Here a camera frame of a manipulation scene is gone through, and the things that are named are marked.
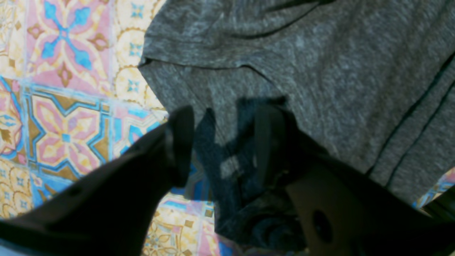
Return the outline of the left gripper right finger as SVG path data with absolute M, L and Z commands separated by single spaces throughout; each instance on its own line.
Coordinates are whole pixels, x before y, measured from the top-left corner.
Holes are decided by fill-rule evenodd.
M 284 190 L 311 256 L 451 256 L 454 216 L 423 213 L 299 130 L 294 115 L 262 105 L 255 114 L 260 183 Z

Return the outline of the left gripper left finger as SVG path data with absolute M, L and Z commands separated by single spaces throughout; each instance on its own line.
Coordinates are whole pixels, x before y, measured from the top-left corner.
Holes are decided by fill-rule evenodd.
M 171 112 L 119 158 L 2 220 L 1 255 L 139 256 L 159 202 L 187 183 L 193 138 L 193 108 Z

